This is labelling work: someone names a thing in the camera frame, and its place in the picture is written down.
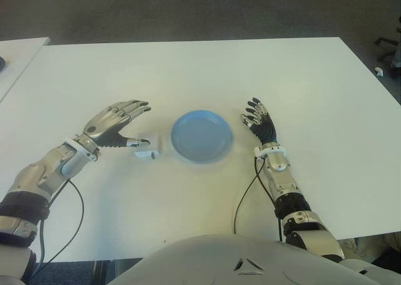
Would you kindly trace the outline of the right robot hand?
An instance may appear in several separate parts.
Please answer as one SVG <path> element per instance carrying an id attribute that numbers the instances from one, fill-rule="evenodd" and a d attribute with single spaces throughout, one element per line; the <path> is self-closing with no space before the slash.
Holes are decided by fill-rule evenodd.
<path id="1" fill-rule="evenodd" d="M 246 114 L 241 114 L 242 123 L 259 139 L 262 145 L 276 143 L 276 129 L 266 107 L 257 99 L 247 102 Z"/>

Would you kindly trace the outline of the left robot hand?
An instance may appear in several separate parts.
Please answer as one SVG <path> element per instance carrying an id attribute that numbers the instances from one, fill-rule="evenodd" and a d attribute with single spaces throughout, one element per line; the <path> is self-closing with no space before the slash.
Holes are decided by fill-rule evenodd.
<path id="1" fill-rule="evenodd" d="M 128 100 L 114 103 L 94 116 L 75 140 L 82 145 L 94 143 L 98 147 L 150 145 L 149 140 L 127 138 L 120 134 L 120 131 L 135 118 L 150 110 L 147 101 Z"/>

